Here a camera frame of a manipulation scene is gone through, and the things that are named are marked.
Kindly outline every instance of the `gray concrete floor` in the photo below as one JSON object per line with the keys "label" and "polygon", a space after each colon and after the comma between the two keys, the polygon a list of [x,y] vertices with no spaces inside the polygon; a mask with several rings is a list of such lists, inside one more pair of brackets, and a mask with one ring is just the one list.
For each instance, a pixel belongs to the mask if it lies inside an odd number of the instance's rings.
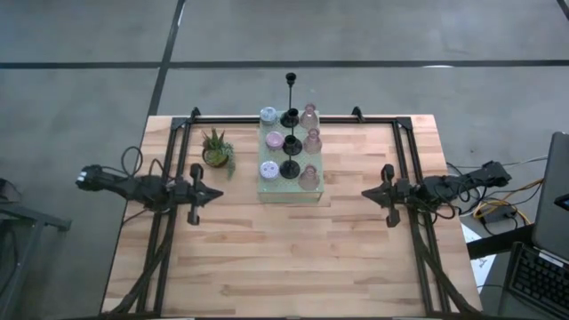
{"label": "gray concrete floor", "polygon": [[[0,0],[0,62],[160,61],[175,0]],[[567,21],[554,0],[188,0],[172,60],[563,59]],[[547,154],[566,131],[569,68],[170,70],[159,115],[251,114],[295,97],[327,114],[435,114],[446,159],[480,165]],[[86,164],[119,165],[138,145],[157,70],[0,69],[0,176],[24,204],[73,219],[46,232],[19,319],[95,315],[125,202],[74,184]],[[512,170],[512,188],[544,163]],[[520,206],[534,218],[537,199]],[[464,223],[481,235],[475,221]],[[511,228],[508,222],[495,232]],[[507,256],[487,283],[501,284]],[[493,312],[499,292],[485,289]]]}

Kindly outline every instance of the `plant pot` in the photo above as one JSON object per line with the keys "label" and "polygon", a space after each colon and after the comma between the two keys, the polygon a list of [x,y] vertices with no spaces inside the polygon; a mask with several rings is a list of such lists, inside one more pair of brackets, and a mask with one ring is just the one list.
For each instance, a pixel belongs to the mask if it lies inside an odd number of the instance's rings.
{"label": "plant pot", "polygon": [[206,152],[207,152],[207,150],[205,150],[205,149],[202,150],[202,159],[204,159],[205,164],[207,164],[207,165],[209,165],[209,166],[211,166],[211,167],[213,167],[213,168],[221,168],[221,167],[223,167],[225,164],[227,164],[228,161],[229,161],[229,156],[226,156],[226,157],[225,157],[225,160],[221,161],[220,163],[218,163],[218,164],[210,164],[210,163],[208,163],[207,161],[205,161],[205,153],[206,153]]}

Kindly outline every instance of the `laptop screen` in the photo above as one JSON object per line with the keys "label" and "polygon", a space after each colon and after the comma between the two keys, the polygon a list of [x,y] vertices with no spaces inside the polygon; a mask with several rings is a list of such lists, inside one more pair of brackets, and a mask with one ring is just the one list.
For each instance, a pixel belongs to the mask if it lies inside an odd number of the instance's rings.
{"label": "laptop screen", "polygon": [[569,135],[555,132],[549,145],[533,230],[539,248],[569,260]]}

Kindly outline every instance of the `small glass jar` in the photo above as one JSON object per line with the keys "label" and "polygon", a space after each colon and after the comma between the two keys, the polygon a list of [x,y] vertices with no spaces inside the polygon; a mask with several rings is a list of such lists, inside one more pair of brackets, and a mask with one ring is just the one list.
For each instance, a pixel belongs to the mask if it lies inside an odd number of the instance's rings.
{"label": "small glass jar", "polygon": [[299,177],[299,185],[304,190],[310,191],[316,190],[319,184],[320,177],[317,175],[317,168],[312,164],[307,165]]}
{"label": "small glass jar", "polygon": [[317,128],[309,130],[309,136],[302,143],[304,151],[310,155],[314,155],[322,150],[322,141],[320,140],[320,131]]}
{"label": "small glass jar", "polygon": [[315,112],[316,109],[317,107],[312,103],[309,103],[304,107],[304,112],[302,113],[300,120],[302,128],[312,129],[318,127],[318,116]]}

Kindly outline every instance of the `white jar lid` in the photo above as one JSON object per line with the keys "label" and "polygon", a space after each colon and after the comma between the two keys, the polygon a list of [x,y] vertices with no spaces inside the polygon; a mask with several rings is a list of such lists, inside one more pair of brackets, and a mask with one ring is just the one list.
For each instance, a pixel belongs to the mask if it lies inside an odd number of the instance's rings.
{"label": "white jar lid", "polygon": [[265,107],[260,110],[260,120],[273,122],[276,120],[276,110],[273,107]]}
{"label": "white jar lid", "polygon": [[278,164],[274,161],[266,161],[260,165],[260,176],[267,180],[278,177]]}

